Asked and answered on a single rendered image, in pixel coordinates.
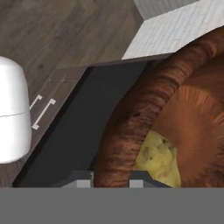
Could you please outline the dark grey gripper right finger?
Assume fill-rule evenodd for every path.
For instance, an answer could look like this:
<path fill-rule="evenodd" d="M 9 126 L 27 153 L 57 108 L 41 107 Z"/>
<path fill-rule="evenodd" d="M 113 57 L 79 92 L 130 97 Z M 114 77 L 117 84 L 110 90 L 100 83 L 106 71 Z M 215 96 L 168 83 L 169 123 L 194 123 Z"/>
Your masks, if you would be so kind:
<path fill-rule="evenodd" d="M 129 180 L 130 188 L 167 187 L 159 181 L 153 180 L 147 171 L 133 171 Z"/>

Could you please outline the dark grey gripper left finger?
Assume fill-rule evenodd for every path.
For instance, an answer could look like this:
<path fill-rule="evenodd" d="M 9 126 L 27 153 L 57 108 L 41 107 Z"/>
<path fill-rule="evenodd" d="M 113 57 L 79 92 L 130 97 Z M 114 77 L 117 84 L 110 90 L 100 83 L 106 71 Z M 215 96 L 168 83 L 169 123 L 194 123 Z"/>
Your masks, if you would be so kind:
<path fill-rule="evenodd" d="M 73 171 L 66 179 L 53 184 L 52 187 L 62 188 L 91 188 L 93 173 L 91 171 Z"/>

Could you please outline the yellow potato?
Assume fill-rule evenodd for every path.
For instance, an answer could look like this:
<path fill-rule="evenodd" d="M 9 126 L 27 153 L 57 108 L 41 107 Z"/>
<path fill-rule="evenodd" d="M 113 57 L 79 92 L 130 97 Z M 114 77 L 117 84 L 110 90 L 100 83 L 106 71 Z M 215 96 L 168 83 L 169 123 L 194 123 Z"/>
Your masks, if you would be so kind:
<path fill-rule="evenodd" d="M 177 149 L 163 136 L 151 130 L 143 141 L 133 166 L 148 172 L 153 180 L 170 187 L 181 187 Z"/>

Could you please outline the brown wooden bowl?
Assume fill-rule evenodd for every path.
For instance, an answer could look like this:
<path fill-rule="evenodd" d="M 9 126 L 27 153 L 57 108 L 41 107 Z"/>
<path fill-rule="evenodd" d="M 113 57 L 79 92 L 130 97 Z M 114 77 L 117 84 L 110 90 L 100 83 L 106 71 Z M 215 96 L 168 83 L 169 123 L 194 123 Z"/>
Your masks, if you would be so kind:
<path fill-rule="evenodd" d="M 183 187 L 224 187 L 224 25 L 147 67 L 119 101 L 102 135 L 94 186 L 127 186 L 151 130 L 177 148 Z"/>

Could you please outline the brown wooden cupboard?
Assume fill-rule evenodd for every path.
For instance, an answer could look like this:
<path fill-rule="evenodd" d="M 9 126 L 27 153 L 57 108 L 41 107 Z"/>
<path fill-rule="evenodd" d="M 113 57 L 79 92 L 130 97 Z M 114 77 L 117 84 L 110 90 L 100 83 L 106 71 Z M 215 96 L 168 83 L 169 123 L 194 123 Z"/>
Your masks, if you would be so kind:
<path fill-rule="evenodd" d="M 17 162 L 0 165 L 0 188 L 12 187 L 13 181 L 25 167 L 28 159 L 32 156 L 37 146 L 41 143 L 42 138 L 50 129 L 55 117 L 63 108 L 63 105 L 66 103 L 68 97 L 71 95 L 86 70 L 87 68 L 85 66 L 59 69 L 53 72 L 45 81 L 37 94 L 42 95 L 43 98 L 41 101 L 37 101 L 31 109 L 31 125 L 34 124 L 42 109 L 51 98 L 53 98 L 56 103 L 51 105 L 45 112 L 38 123 L 38 130 L 31 128 L 32 140 L 30 152 Z"/>

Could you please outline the white rounded object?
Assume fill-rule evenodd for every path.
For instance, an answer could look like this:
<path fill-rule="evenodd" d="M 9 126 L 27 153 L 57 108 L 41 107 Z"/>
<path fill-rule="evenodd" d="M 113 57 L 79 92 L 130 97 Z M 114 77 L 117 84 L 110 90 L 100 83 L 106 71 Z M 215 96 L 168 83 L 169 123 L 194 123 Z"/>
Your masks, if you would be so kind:
<path fill-rule="evenodd" d="M 0 56 L 0 164 L 18 161 L 32 142 L 27 81 L 23 68 Z"/>

